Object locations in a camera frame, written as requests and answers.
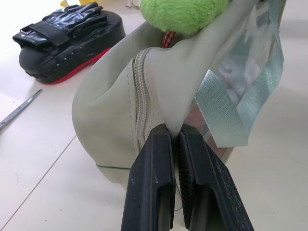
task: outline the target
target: zipper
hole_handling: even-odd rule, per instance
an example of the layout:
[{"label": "zipper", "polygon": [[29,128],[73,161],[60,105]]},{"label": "zipper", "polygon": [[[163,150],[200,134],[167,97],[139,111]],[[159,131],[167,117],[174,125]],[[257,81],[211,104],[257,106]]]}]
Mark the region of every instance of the zipper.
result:
[{"label": "zipper", "polygon": [[135,88],[136,88],[136,133],[137,139],[139,141],[139,146],[142,148],[145,144],[145,127],[149,118],[150,112],[150,98],[148,89],[145,85],[144,80],[144,61],[146,55],[153,48],[147,48],[138,53],[133,63],[133,75],[135,80]]}]

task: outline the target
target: tile floor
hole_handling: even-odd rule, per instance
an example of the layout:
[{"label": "tile floor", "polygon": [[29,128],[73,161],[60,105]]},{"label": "tile floor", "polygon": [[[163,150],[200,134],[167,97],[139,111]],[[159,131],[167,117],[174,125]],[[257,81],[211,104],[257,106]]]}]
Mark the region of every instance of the tile floor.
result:
[{"label": "tile floor", "polygon": [[[20,48],[12,35],[59,2],[16,0],[14,11],[6,10],[13,8],[11,1],[2,3],[0,120],[38,89],[43,92],[0,134],[0,231],[118,231],[121,226],[125,191],[95,167],[71,121],[71,102],[89,67],[62,84],[45,86],[18,64]],[[100,3],[122,16],[127,33],[143,22],[124,0]],[[236,148],[227,163],[255,230],[307,229],[305,7],[306,1],[288,0],[281,25],[282,81],[262,109],[249,146]]]}]

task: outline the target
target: teal tape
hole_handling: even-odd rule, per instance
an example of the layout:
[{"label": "teal tape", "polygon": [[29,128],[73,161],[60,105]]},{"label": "teal tape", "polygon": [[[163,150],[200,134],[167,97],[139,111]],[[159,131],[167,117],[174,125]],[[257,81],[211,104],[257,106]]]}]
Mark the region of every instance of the teal tape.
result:
[{"label": "teal tape", "polygon": [[195,100],[212,133],[217,147],[248,144],[248,137],[258,113],[280,82],[283,53],[278,31],[278,18],[285,0],[268,0],[269,21],[276,38],[269,60],[235,107],[225,87],[209,70]]}]

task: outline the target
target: floor seam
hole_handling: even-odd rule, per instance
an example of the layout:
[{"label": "floor seam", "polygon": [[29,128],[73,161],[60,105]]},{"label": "floor seam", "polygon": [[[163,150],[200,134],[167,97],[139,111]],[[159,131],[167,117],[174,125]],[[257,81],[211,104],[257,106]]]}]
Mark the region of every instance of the floor seam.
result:
[{"label": "floor seam", "polygon": [[9,218],[9,220],[4,224],[4,226],[1,228],[0,231],[3,231],[3,229],[7,226],[7,224],[11,221],[11,219],[15,216],[15,214],[18,212],[18,210],[23,206],[23,204],[26,202],[26,200],[29,198],[29,196],[34,192],[34,190],[37,188],[37,186],[41,183],[41,181],[45,178],[45,176],[49,173],[51,168],[57,163],[59,158],[62,156],[62,154],[67,150],[68,146],[73,142],[73,140],[76,138],[77,135],[75,135],[72,140],[68,143],[68,145],[64,148],[64,150],[61,152],[61,154],[57,157],[57,159],[53,162],[53,164],[49,167],[47,172],[43,175],[43,177],[38,181],[38,183],[35,185],[35,187],[31,190],[29,195],[24,199],[24,201],[19,205],[19,207],[16,209],[16,211],[12,214],[12,216]]}]

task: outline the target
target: green plush toy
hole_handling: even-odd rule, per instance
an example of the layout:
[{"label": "green plush toy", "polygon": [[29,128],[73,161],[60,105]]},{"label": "green plush toy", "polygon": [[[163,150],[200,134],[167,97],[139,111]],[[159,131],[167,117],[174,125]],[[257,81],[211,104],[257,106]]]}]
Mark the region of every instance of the green plush toy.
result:
[{"label": "green plush toy", "polygon": [[141,0],[140,11],[162,31],[191,35],[210,24],[229,0]]}]

